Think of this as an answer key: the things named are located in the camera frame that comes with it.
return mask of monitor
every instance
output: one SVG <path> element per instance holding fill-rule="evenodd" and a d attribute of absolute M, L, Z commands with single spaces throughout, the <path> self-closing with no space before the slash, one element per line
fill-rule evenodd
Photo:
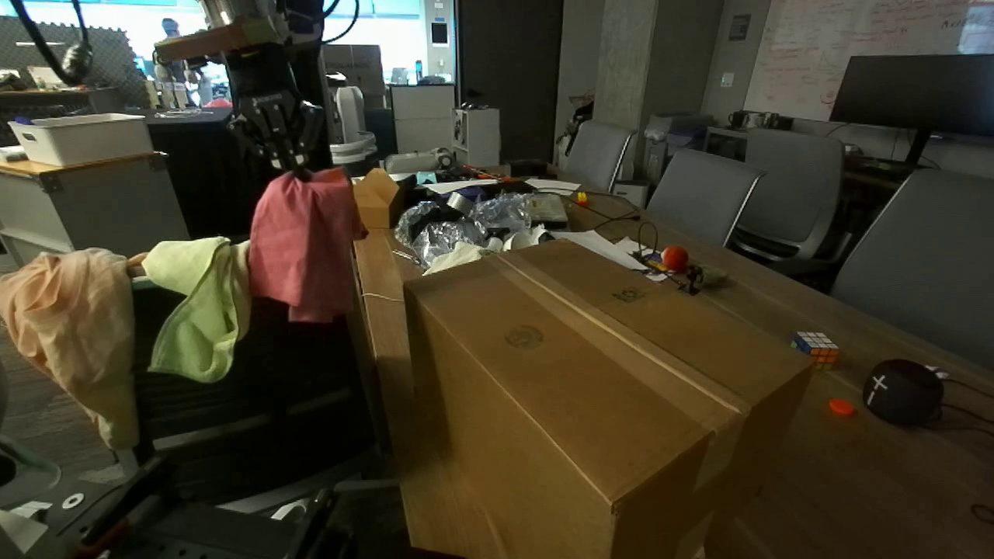
<path fill-rule="evenodd" d="M 833 120 L 912 127 L 907 164 L 932 135 L 994 137 L 994 56 L 852 56 Z"/>

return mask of yellow cloth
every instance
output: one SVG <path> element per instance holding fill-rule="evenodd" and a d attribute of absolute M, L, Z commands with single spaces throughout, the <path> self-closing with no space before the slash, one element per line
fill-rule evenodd
<path fill-rule="evenodd" d="M 38 255 L 0 275 L 9 341 L 95 421 L 106 448 L 137 444 L 132 301 L 120 255 Z"/>
<path fill-rule="evenodd" d="M 150 369 L 221 381 L 249 333 L 246 245 L 224 237 L 158 241 L 143 267 L 156 285 L 187 296 L 165 316 Z"/>

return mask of pink cloth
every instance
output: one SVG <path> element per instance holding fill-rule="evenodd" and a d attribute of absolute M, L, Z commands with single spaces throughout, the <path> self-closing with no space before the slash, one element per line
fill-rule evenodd
<path fill-rule="evenodd" d="M 120 255 L 87 250 L 38 255 L 0 275 L 0 316 L 13 348 L 68 392 L 116 451 L 137 444 L 132 301 L 125 267 Z"/>
<path fill-rule="evenodd" d="M 288 303 L 292 322 L 332 322 L 357 309 L 352 241 L 364 237 L 341 169 L 270 180 L 250 215 L 250 296 Z"/>

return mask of green cloth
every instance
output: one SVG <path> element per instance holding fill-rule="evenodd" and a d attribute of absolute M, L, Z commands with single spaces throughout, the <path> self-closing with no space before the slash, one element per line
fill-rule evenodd
<path fill-rule="evenodd" d="M 187 296 L 165 316 L 150 369 L 221 381 L 249 333 L 246 245 L 224 237 L 158 241 L 143 267 L 156 285 Z"/>

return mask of towel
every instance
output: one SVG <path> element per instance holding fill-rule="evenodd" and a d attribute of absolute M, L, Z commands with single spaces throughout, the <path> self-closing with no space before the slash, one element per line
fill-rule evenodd
<path fill-rule="evenodd" d="M 95 421 L 106 448 L 137 444 L 132 301 L 120 255 L 87 250 L 38 255 L 0 275 L 0 316 L 13 348 Z"/>
<path fill-rule="evenodd" d="M 156 285 L 187 296 L 165 316 L 150 369 L 221 381 L 249 333 L 246 245 L 224 237 L 158 241 L 143 270 Z"/>
<path fill-rule="evenodd" d="M 364 239 L 341 169 L 270 180 L 250 215 L 249 283 L 288 303 L 292 322 L 332 322 L 357 309 L 352 241 Z"/>

